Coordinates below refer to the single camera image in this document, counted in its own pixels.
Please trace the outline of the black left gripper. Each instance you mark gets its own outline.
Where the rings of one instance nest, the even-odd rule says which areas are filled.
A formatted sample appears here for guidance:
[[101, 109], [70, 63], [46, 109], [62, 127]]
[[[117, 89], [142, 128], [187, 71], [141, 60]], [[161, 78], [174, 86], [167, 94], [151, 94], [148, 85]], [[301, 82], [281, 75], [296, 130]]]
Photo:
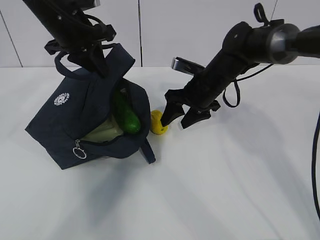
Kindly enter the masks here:
[[[50, 40], [44, 49], [50, 55], [67, 52], [69, 53], [67, 59], [70, 62], [89, 72], [97, 72], [102, 77], [107, 77], [109, 69], [99, 42], [111, 42], [117, 33], [111, 24], [106, 25], [91, 15], [88, 15], [88, 18], [97, 21], [97, 24], [85, 24], [59, 15], [52, 23], [45, 26], [53, 36], [53, 40]], [[91, 56], [88, 51], [80, 51], [91, 45]]]

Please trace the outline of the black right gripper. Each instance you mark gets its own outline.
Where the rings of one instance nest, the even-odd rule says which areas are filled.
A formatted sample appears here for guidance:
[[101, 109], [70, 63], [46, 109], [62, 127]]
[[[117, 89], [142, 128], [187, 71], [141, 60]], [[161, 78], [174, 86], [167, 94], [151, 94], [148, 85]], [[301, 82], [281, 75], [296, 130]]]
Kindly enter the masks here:
[[195, 74], [179, 89], [165, 93], [166, 106], [160, 119], [163, 127], [183, 116], [181, 126], [186, 129], [211, 117], [210, 110], [218, 109], [216, 98], [225, 89], [225, 77], [220, 74]]

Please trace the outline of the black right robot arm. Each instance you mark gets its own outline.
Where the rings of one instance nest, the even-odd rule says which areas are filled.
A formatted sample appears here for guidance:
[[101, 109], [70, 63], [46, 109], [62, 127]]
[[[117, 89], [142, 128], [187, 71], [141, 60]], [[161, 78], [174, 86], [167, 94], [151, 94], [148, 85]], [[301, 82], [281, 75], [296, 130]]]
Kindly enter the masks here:
[[207, 120], [221, 105], [217, 97], [249, 69], [260, 64], [286, 65], [298, 57], [320, 57], [320, 27], [300, 30], [291, 23], [272, 21], [253, 28], [242, 21], [225, 36], [220, 51], [207, 66], [175, 57], [172, 69], [191, 75], [181, 89], [165, 93], [166, 106], [161, 117], [163, 126], [182, 117], [186, 129]]

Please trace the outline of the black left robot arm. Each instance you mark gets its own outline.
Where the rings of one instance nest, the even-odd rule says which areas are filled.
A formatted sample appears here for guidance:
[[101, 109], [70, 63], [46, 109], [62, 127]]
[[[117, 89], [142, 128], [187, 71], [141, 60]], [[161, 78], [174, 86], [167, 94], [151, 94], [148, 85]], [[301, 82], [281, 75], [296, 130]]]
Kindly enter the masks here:
[[45, 50], [54, 55], [56, 69], [65, 76], [72, 73], [61, 63], [63, 57], [102, 77], [108, 75], [108, 67], [103, 53], [113, 45], [116, 31], [110, 24], [86, 14], [95, 6], [93, 0], [26, 0], [25, 5], [36, 16], [53, 40], [45, 45]]

